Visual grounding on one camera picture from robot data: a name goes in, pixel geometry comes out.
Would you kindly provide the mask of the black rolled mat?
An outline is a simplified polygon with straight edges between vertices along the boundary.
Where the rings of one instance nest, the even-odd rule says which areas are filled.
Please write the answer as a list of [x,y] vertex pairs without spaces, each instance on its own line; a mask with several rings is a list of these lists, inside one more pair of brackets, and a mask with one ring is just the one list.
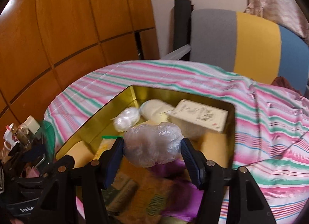
[[173,50],[190,44],[191,42],[191,13],[192,1],[174,0],[174,32]]

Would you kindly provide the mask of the small white box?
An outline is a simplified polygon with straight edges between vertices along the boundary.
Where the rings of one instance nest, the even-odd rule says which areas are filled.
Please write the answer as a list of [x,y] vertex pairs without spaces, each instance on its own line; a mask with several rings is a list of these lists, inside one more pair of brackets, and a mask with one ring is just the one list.
[[24,121],[24,124],[28,127],[29,131],[34,135],[40,128],[40,124],[31,115]]

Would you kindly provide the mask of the clear plastic bundle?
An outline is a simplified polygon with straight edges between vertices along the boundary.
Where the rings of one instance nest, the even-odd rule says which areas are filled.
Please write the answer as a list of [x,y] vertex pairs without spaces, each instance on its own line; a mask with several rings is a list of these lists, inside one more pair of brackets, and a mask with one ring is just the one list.
[[139,120],[139,109],[137,109],[136,107],[129,107],[123,110],[113,119],[113,126],[117,132],[125,132],[126,130],[137,124]]

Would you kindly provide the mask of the clear plastic bag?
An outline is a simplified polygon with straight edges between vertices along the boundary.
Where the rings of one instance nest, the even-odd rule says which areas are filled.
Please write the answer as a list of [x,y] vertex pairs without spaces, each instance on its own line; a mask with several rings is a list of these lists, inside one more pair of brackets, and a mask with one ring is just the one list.
[[183,138],[181,129],[172,123],[140,124],[124,133],[124,155],[137,167],[170,163],[179,158]]

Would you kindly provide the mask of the beige patterned curtain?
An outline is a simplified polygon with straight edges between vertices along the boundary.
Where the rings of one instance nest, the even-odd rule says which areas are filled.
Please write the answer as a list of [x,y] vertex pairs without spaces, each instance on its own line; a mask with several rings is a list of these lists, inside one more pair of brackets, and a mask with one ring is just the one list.
[[308,21],[295,0],[248,0],[245,13],[284,26],[308,43]]

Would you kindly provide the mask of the white fluffy ball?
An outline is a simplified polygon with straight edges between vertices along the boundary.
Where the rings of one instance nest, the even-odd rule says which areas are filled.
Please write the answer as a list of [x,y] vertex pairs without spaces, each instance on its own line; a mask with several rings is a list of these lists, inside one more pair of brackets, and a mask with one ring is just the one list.
[[140,106],[140,114],[155,124],[168,122],[174,107],[158,99],[151,99]]

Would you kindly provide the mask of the purple fabric flower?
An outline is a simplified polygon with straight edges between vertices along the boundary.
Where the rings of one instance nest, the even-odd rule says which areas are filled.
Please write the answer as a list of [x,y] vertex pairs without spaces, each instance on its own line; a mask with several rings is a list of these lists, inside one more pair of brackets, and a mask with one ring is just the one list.
[[150,171],[158,177],[174,182],[172,192],[161,214],[186,222],[193,221],[197,216],[203,192],[192,184],[184,161],[175,160],[166,164],[156,164],[150,168]]

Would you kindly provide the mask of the dark red cloth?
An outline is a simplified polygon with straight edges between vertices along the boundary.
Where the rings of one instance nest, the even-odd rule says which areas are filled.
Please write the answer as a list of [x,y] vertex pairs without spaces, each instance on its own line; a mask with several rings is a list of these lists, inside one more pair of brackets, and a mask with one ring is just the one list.
[[292,85],[288,82],[288,80],[286,78],[282,77],[282,76],[276,77],[272,81],[271,85],[286,88],[286,89],[292,90],[292,91],[297,92],[298,94],[302,95],[301,91],[294,89],[294,87],[292,87]]

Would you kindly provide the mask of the green glass side table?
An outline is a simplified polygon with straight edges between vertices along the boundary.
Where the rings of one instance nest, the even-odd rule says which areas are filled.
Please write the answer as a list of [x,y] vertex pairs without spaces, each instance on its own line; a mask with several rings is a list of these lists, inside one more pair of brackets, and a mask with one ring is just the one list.
[[43,138],[43,144],[45,146],[45,161],[51,163],[54,160],[55,155],[55,132],[51,123],[48,121],[41,121],[40,128],[35,133],[36,137]]

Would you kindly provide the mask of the grey yellow blue headboard cushion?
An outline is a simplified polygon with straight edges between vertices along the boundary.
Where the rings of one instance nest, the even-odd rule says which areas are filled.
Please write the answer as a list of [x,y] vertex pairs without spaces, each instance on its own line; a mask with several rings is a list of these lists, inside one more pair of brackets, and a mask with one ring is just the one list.
[[306,42],[279,24],[243,12],[194,10],[190,60],[265,84],[283,77],[301,94],[306,91]]

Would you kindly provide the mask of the pink green striped bed sheet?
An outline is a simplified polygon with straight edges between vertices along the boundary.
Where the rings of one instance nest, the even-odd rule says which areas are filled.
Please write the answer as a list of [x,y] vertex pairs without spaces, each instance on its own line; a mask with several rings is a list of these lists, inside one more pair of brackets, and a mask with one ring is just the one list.
[[247,166],[277,223],[293,223],[308,200],[308,99],[207,64],[140,60],[109,65],[68,86],[44,119],[56,148],[130,85],[199,94],[236,109],[234,167]]

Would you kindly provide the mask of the orange wooden wardrobe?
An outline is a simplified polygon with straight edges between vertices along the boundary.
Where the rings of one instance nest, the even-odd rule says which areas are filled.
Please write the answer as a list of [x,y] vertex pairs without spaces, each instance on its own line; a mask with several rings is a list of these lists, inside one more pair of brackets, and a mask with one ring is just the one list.
[[151,0],[1,0],[1,132],[91,71],[158,58]]

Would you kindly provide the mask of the cream printed carton box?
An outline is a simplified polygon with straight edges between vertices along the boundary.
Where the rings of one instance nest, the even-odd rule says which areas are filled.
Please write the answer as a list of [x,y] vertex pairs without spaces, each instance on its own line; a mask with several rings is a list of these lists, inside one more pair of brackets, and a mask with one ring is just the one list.
[[226,124],[228,111],[190,100],[181,100],[171,116],[221,133]]

